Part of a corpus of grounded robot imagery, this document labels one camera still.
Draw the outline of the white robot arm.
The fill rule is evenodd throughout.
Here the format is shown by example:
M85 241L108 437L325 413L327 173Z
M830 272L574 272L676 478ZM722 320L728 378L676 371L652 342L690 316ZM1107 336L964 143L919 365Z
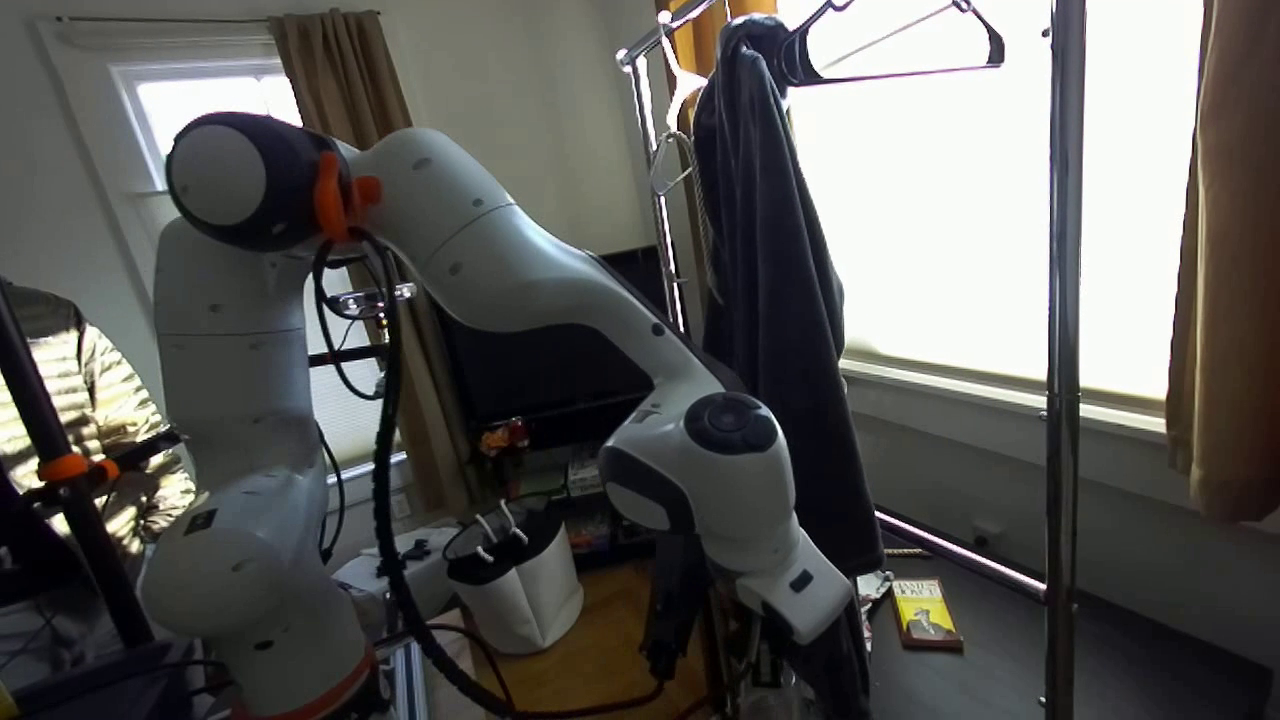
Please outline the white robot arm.
M163 173L178 221L157 248L154 320L200 501L147 552L139 600L228 665L254 720L327 720L373 677L355 610L317 555L325 448L304 333L308 264L355 241L408 264L466 329L603 336L647 378L603 440L613 507L722 569L797 660L846 638L855 588L801 530L773 408L458 142L402 127L352 149L207 113L178 131Z

